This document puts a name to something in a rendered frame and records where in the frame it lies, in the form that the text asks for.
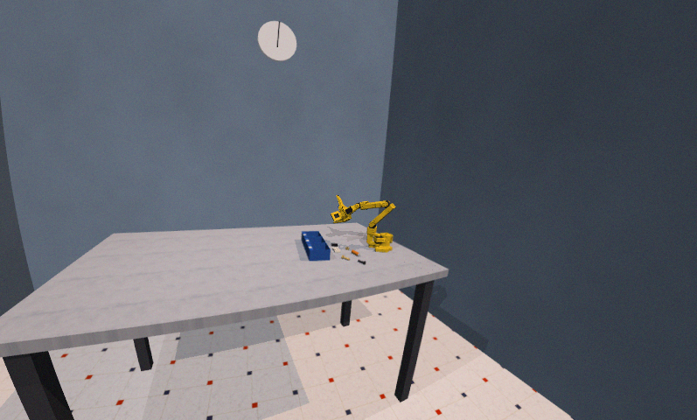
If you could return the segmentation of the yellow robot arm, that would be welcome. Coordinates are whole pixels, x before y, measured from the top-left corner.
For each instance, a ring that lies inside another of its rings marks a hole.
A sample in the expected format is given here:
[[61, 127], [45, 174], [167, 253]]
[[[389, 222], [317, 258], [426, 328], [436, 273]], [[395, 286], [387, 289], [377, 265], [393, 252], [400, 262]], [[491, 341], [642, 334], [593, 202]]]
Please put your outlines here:
[[[390, 246], [390, 241], [392, 236], [388, 233], [381, 233], [377, 234], [376, 230], [376, 224], [379, 223], [387, 214], [389, 214], [394, 208], [395, 205], [388, 200], [385, 201], [378, 201], [378, 202], [368, 202], [368, 201], [363, 201], [360, 203], [355, 204], [354, 206], [349, 206], [346, 208], [345, 213], [346, 215], [354, 213], [356, 210], [360, 208], [360, 210], [366, 210], [369, 208], [379, 208], [379, 207], [384, 207], [386, 208], [382, 213], [380, 213], [375, 219], [373, 219], [369, 223], [369, 227], [367, 227], [367, 239], [366, 242], [369, 244], [369, 248], [375, 248], [376, 252], [388, 252], [392, 250], [392, 247]], [[375, 245], [375, 246], [374, 246]]]

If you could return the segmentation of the blue rack of bins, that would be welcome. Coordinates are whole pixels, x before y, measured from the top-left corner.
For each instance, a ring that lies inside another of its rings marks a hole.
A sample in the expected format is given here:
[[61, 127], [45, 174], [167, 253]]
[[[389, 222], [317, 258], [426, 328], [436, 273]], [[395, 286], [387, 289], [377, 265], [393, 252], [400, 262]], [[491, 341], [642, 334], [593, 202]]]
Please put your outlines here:
[[331, 249], [319, 231], [302, 231], [309, 261], [329, 261]]

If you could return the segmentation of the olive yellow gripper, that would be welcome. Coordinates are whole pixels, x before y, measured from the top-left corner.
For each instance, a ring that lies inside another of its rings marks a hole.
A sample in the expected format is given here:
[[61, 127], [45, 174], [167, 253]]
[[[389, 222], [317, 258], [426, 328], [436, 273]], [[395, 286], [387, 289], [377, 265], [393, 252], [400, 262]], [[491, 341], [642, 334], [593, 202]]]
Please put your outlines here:
[[333, 223], [346, 222], [352, 218], [351, 217], [352, 214], [346, 215], [345, 210], [347, 207], [344, 206], [344, 204], [343, 204], [342, 200], [339, 198], [339, 196], [337, 196], [337, 199], [338, 199], [338, 203], [339, 203], [338, 210], [340, 213], [338, 211], [331, 213], [331, 217], [334, 221]]

